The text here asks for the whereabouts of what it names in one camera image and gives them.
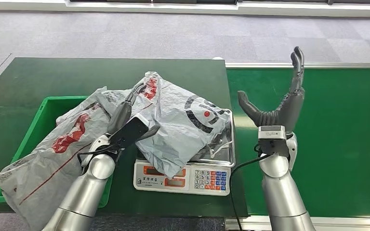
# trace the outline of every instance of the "green plastic crate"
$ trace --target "green plastic crate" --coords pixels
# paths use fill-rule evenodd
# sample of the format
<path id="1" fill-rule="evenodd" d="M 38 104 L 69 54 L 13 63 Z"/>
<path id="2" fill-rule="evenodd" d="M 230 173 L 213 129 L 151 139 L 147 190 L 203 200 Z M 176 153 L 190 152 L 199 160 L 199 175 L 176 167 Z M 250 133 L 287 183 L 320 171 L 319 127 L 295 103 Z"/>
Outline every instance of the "green plastic crate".
<path id="1" fill-rule="evenodd" d="M 54 129 L 56 119 L 79 105 L 86 98 L 87 96 L 59 96 L 45 98 L 18 150 L 12 157 L 11 163 L 30 154 L 36 145 L 38 145 L 47 136 L 47 134 Z M 100 199 L 99 208 L 107 205 L 112 179 L 113 175 L 108 178 L 103 195 Z M 2 196 L 1 189 L 0 203 L 6 203 L 5 198 Z"/>

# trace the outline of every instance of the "green table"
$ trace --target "green table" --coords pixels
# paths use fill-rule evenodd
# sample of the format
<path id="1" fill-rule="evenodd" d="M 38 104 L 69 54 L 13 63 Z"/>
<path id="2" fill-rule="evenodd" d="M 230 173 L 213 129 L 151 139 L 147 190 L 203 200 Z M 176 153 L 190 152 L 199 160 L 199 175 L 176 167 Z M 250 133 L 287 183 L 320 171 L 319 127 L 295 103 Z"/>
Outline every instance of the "green table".
<path id="1" fill-rule="evenodd" d="M 225 63 L 221 60 L 126 60 L 15 58 L 0 76 L 0 170 L 19 147 L 47 96 L 89 95 L 97 88 L 129 89 L 146 71 L 230 108 Z M 98 213 L 146 216 L 232 216 L 230 197 L 137 191 L 132 185 L 136 148 L 121 157 L 107 206 Z M 247 216 L 241 177 L 235 179 L 238 213 Z M 0 212 L 11 211 L 0 204 Z"/>
<path id="2" fill-rule="evenodd" d="M 273 67 L 227 66 L 237 120 L 244 90 L 262 110 L 275 109 L 286 93 L 292 71 Z M 370 218 L 370 65 L 307 65 L 305 101 L 295 133 L 298 155 L 292 176 L 312 217 Z M 240 124 L 236 145 L 241 161 L 252 157 L 257 128 Z M 257 166 L 242 170 L 250 215 L 267 215 Z"/>

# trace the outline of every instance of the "white plastic bag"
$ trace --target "white plastic bag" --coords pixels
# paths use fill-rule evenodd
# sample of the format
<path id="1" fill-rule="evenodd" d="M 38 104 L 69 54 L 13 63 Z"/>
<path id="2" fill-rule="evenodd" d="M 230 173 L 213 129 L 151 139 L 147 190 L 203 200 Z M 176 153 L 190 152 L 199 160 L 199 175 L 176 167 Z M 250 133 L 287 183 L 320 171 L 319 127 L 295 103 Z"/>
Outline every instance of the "white plastic bag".
<path id="1" fill-rule="evenodd" d="M 136 145 L 160 173 L 172 178 L 224 130 L 229 113 L 164 80 L 157 72 L 147 72 L 139 83 L 147 87 L 138 95 L 132 115 L 140 113 L 150 121 L 150 127 L 158 124 L 160 129 Z M 129 93 L 130 90 L 107 90 L 95 96 L 112 114 Z"/>
<path id="2" fill-rule="evenodd" d="M 0 188 L 8 205 L 29 224 L 42 230 L 73 181 L 81 175 L 77 153 L 106 131 L 109 117 L 98 103 L 72 115 L 31 154 L 0 172 Z"/>

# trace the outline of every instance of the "scale weighing platform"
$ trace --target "scale weighing platform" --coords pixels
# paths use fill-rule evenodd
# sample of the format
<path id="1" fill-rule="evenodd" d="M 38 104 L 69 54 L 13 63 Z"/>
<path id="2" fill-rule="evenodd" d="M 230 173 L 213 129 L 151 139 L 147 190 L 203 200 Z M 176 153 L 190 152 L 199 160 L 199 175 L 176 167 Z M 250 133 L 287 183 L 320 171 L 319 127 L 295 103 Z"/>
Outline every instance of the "scale weighing platform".
<path id="1" fill-rule="evenodd" d="M 226 196 L 229 178 L 235 165 L 233 116 L 222 133 L 202 148 L 171 180 L 159 173 L 138 152 L 134 164 L 133 184 L 137 190 Z M 211 151 L 217 152 L 211 158 Z"/>

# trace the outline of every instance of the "robotic arm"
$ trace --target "robotic arm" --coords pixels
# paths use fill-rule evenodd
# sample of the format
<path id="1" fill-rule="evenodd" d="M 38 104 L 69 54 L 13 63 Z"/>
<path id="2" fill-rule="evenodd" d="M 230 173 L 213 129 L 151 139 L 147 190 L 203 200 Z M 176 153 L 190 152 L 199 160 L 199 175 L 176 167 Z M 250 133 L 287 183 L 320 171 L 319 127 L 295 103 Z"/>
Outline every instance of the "robotic arm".
<path id="1" fill-rule="evenodd" d="M 108 178 L 113 174 L 122 151 L 138 140 L 154 135 L 159 126 L 148 129 L 141 115 L 131 117 L 136 96 L 145 88 L 134 87 L 115 110 L 107 133 L 97 138 L 88 153 L 79 154 L 83 174 L 71 185 L 60 206 L 43 231 L 88 231 Z"/>
<path id="2" fill-rule="evenodd" d="M 262 189 L 273 231 L 315 231 L 291 170 L 297 154 L 297 139 L 293 132 L 304 101 L 302 87 L 304 56 L 299 47 L 291 54 L 294 75 L 290 90 L 278 108 L 260 111 L 249 102 L 246 93 L 238 91 L 242 110 L 259 127 L 259 162 L 263 173 Z"/>

